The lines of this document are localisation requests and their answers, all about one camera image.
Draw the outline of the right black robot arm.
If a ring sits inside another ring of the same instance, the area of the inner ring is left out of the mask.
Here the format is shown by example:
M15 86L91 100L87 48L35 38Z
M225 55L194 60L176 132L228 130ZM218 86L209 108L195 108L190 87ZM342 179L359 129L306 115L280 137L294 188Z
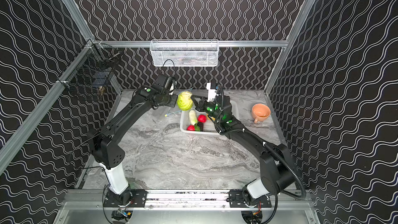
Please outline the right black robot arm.
M263 196L277 196L279 193L304 200L306 189L294 168L286 145L270 143L246 128L232 113L228 96L217 96L212 102L204 96L191 97L195 108L214 118L216 131L237 142L248 150L259 162L260 176L242 189L243 199L248 206L254 206Z

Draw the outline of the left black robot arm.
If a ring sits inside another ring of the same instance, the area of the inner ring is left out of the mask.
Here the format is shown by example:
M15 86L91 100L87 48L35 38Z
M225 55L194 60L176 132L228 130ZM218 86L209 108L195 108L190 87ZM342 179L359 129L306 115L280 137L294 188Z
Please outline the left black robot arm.
M176 79L159 75L151 86L142 86L133 94L130 102L97 132L88 134L92 156L104 170L110 195L119 206L131 202L131 188L123 170L125 151L119 146L122 138L142 115L160 106L173 108L178 96L173 94Z

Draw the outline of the white plastic perforated basket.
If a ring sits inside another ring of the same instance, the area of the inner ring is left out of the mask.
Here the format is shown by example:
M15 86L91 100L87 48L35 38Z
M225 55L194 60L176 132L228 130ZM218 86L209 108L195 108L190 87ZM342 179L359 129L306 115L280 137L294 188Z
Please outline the white plastic perforated basket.
M232 114L235 116L236 119L239 119L239 109L238 105L235 101L231 100L232 105ZM215 130L215 127L209 118L206 118L206 122L204 123L203 131L189 131L187 130L188 126L191 125L189 119L190 111L182 111L181 118L180 118L180 130L182 133L185 134L192 134L192 135L202 135L202 136L218 136L218 132Z

